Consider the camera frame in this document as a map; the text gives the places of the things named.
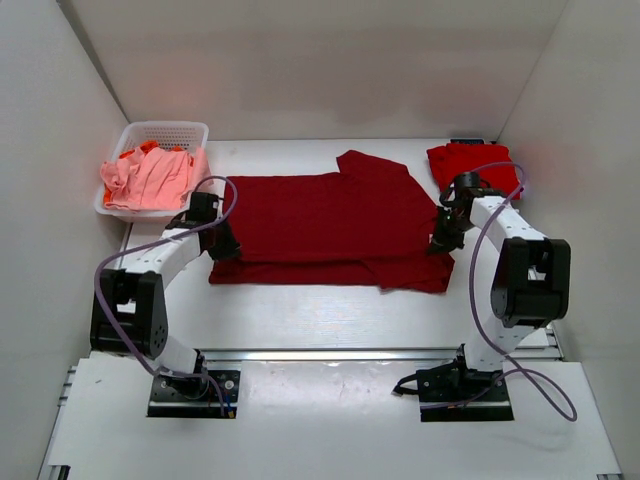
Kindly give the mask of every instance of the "pink clothing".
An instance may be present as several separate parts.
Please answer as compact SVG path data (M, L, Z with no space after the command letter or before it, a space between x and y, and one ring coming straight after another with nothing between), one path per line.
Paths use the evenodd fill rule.
M111 191L104 206L132 211L179 210L188 193L209 175L202 148L192 157L186 151L168 152L159 147L145 155L138 147L128 157L102 164L100 176Z

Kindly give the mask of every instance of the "folded red cloth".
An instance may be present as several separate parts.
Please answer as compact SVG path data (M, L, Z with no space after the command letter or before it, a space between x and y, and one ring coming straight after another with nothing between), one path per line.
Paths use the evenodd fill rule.
M436 207L407 167L355 151L337 161L339 173L231 177L242 257L216 264L209 281L444 292L453 259L426 255Z
M441 192L444 192L454 177L462 172L469 172L489 163L511 163L509 149L503 145L449 143L430 148L427 155L431 174ZM518 186L518 177L513 167L486 168L479 172L479 175L489 182L492 188L498 188L507 195Z

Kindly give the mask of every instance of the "shirt sleeve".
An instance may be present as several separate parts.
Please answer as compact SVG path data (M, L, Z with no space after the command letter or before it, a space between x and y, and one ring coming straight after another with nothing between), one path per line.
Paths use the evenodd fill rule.
M392 162L384 158L366 155L355 150L340 155L337 158L340 173L359 178L386 178L388 175L408 175L405 165Z

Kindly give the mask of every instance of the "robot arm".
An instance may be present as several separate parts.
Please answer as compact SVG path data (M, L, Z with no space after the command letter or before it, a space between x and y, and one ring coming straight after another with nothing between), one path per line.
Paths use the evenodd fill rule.
M469 172L454 179L440 202L443 207L438 208L428 254L463 248L465 232L474 227L484 228L503 204L504 195L483 186L479 175ZM493 388L494 380L502 373L505 355L512 353L522 339L566 314L571 256L566 241L548 239L510 205L488 226L487 237L500 257L491 286L492 313L481 323L486 338L497 349L477 332L460 345L453 362L419 370L412 376L411 379L418 380L417 391L401 387L406 380L403 379L394 389L395 393L417 393L422 404L455 403L473 398ZM498 394L493 395L493 400L503 399L499 394L506 395L504 386L503 390L492 392ZM483 395L479 402L486 403L492 400L491 396ZM451 418L441 412L423 410L423 420L425 417L428 419L424 421L470 419L468 411L466 416L454 414Z
M174 218L162 233L162 238L175 236L200 225L211 223L218 215L219 198L210 193L194 192L189 209ZM120 326L138 350L152 364L169 371L198 373L203 358L193 348L182 345L169 335L164 290L176 275L192 260L207 251L211 258L222 260L238 256L240 245L227 222L141 253L136 261L121 270L105 269L100 285ZM113 329L97 299L94 299L91 320L91 347L112 353L129 353ZM173 379L192 389L192 380Z

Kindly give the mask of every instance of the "white table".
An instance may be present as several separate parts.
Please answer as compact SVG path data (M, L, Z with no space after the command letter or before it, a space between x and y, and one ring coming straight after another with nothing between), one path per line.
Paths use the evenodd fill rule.
M237 420L146 418L150 376L130 358L81 360L53 438L68 480L596 479L619 473L580 364L535 362L575 402L557 416L508 378L515 421L420 423L389 394L413 362L245 362Z
M436 198L425 150L441 143L209 142L208 153L218 175L295 175L335 171L335 157L356 149L404 163ZM154 240L162 229L135 224L128 246ZM469 233L467 242L474 239ZM166 291L170 329L209 353L224 350L213 352L217 360L246 360L238 418L146 418L151 378L131 358L94 352L69 379L45 463L70 466L69 480L583 480L619 473L580 364L524 363L567 391L579 414L574 424L558 417L517 375L507 379L513 422L422 424L415 397L389 395L399 378L434 363L401 361L401 353L389 352L425 349L430 355L425 358L446 358L469 338L470 250L454 253L457 264L446 295L382 294L373 287L212 287L211 261L200 257ZM482 248L477 275L482 314L489 311L496 260L489 244ZM535 357L532 352L548 345L539 331L525 340L519 356ZM325 361L300 361L299 353L286 349L315 350L304 358ZM364 356L349 355L359 349L366 350ZM232 350L248 353L234 357ZM257 361L264 359L297 361Z
M426 150L446 139L283 140L209 142L207 153L216 175L313 175L338 171L336 157L347 150L407 165L432 199ZM222 192L222 182L216 185ZM155 240L163 224L136 223L128 247ZM190 263L166 290L171 333L203 349L427 349L456 348L474 328L468 298L468 271L478 230L469 232L444 295L376 287L233 285L211 286L211 259ZM487 241L478 261L477 292L482 317L489 314L489 288L497 252ZM523 348L544 348L543 330Z

